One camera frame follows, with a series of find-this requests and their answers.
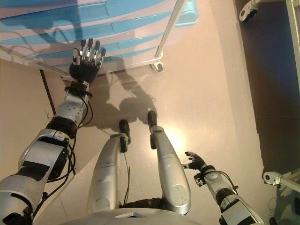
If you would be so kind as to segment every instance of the white metal frame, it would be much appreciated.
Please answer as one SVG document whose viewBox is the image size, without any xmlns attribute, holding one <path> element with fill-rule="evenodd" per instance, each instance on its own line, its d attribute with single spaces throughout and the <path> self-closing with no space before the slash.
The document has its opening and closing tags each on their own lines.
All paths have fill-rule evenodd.
<svg viewBox="0 0 300 225">
<path fill-rule="evenodd" d="M 265 172 L 263 179 L 273 186 L 284 185 L 300 193 L 300 184 L 297 183 L 300 179 L 300 170 L 294 173 L 288 172 L 284 175 L 277 172 Z"/>
</svg>

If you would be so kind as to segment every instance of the black stripe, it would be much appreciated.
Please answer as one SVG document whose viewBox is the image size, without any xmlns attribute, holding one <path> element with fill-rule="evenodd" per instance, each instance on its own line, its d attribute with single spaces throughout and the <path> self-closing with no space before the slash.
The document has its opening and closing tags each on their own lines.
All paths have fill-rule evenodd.
<svg viewBox="0 0 300 225">
<path fill-rule="evenodd" d="M 52 108 L 53 116 L 55 116 L 56 111 L 55 111 L 55 108 L 54 108 L 54 104 L 53 104 L 53 101 L 52 101 L 52 98 L 51 98 L 51 94 L 50 94 L 50 91 L 49 91 L 49 87 L 48 87 L 48 84 L 47 84 L 47 80 L 46 80 L 44 71 L 42 69 L 40 69 L 39 71 L 40 71 L 42 79 L 43 79 L 43 83 L 44 83 L 44 86 L 45 86 L 45 89 L 46 89 L 46 92 L 47 92 L 47 96 L 48 96 L 48 99 L 49 99 L 49 102 L 50 102 L 50 105 L 51 105 L 51 108 Z"/>
<path fill-rule="evenodd" d="M 251 224 L 255 224 L 255 221 L 251 216 L 248 216 L 247 218 L 245 218 L 244 220 L 238 223 L 238 225 L 251 225 Z"/>
</svg>

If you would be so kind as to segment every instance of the silver metallic surface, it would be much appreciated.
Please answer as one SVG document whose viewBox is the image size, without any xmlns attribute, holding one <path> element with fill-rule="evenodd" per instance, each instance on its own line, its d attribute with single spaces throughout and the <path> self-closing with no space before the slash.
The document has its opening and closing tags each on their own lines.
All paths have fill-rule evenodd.
<svg viewBox="0 0 300 225">
<path fill-rule="evenodd" d="M 213 196 L 214 199 L 216 199 L 217 192 L 220 189 L 223 189 L 223 188 L 232 189 L 232 187 L 229 186 L 229 184 L 223 180 L 222 175 L 219 174 L 218 172 L 212 172 L 212 173 L 206 174 L 204 176 L 204 180 L 205 180 L 207 187 L 210 190 L 211 195 Z"/>
<path fill-rule="evenodd" d="M 83 99 L 88 103 L 89 97 L 87 95 Z M 83 111 L 85 108 L 86 105 L 81 98 L 68 92 L 64 102 L 60 104 L 55 116 L 70 119 L 78 126 L 83 118 Z"/>
<path fill-rule="evenodd" d="M 251 216 L 256 224 L 264 224 L 263 220 L 256 213 L 256 211 L 248 205 L 239 195 L 227 196 L 223 202 L 234 202 L 239 200 L 237 203 L 233 204 L 230 208 L 222 213 L 222 216 L 228 225 L 239 224 L 242 220 Z"/>
<path fill-rule="evenodd" d="M 68 221 L 61 225 L 199 225 L 189 217 L 158 209 L 114 209 Z"/>
<path fill-rule="evenodd" d="M 167 135 L 159 126 L 152 126 L 157 148 L 158 172 L 163 199 L 168 210 L 186 214 L 191 206 L 191 191 L 181 162 Z"/>
<path fill-rule="evenodd" d="M 22 211 L 26 204 L 20 199 L 11 197 L 12 193 L 18 194 L 30 202 L 33 210 L 37 207 L 48 177 L 52 168 L 64 147 L 46 143 L 35 142 L 28 150 L 25 159 L 29 162 L 43 164 L 49 167 L 44 177 L 36 181 L 35 179 L 22 175 L 12 175 L 0 181 L 0 219 L 8 216 L 12 212 L 18 212 L 23 215 Z"/>
<path fill-rule="evenodd" d="M 88 213 L 119 207 L 121 136 L 127 138 L 125 134 L 112 135 L 99 155 L 90 184 Z"/>
</svg>

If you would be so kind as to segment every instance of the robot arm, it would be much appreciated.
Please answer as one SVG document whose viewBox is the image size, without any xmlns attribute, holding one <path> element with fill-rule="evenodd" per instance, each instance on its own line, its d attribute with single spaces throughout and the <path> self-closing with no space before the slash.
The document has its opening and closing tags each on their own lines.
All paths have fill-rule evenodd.
<svg viewBox="0 0 300 225">
<path fill-rule="evenodd" d="M 69 141 L 76 136 L 91 97 L 88 82 L 95 79 L 103 63 L 104 55 L 98 56 L 99 41 L 94 56 L 90 56 L 92 43 L 90 39 L 86 50 L 82 42 L 80 54 L 74 54 L 78 49 L 73 50 L 70 75 L 78 81 L 65 88 L 67 94 L 58 113 L 24 151 L 19 171 L 0 181 L 0 225 L 32 224 L 47 181 L 60 176 L 67 162 Z"/>
<path fill-rule="evenodd" d="M 191 163 L 183 165 L 185 169 L 199 170 L 194 176 L 198 186 L 207 185 L 214 200 L 220 207 L 221 225 L 264 224 L 259 215 L 236 192 L 236 187 L 229 186 L 222 178 L 221 172 L 211 165 L 206 165 L 202 158 L 193 152 L 186 152 Z"/>
</svg>

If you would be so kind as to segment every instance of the beige tiled floor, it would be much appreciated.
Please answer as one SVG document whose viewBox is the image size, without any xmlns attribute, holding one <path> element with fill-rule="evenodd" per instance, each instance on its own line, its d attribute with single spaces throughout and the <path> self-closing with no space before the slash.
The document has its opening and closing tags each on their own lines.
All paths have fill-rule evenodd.
<svg viewBox="0 0 300 225">
<path fill-rule="evenodd" d="M 107 74 L 90 91 L 95 118 L 77 135 L 76 171 L 71 183 L 37 219 L 37 225 L 59 224 L 84 216 L 90 179 L 97 156 L 120 119 L 130 122 L 132 143 L 127 160 L 131 168 L 128 201 L 160 197 L 156 153 L 150 148 L 147 111 L 158 113 L 182 162 L 193 151 L 208 164 L 227 172 L 239 185 L 239 194 L 268 224 L 268 203 L 276 189 L 264 185 L 259 139 L 248 84 L 237 16 L 232 0 L 198 1 L 200 19 L 183 39 L 164 51 L 164 71 L 149 67 Z M 53 100 L 64 98 L 64 83 L 46 73 Z M 122 161 L 122 190 L 127 180 Z M 187 216 L 202 224 L 218 224 L 219 209 L 206 187 L 197 187 L 187 171 L 192 206 Z"/>
</svg>

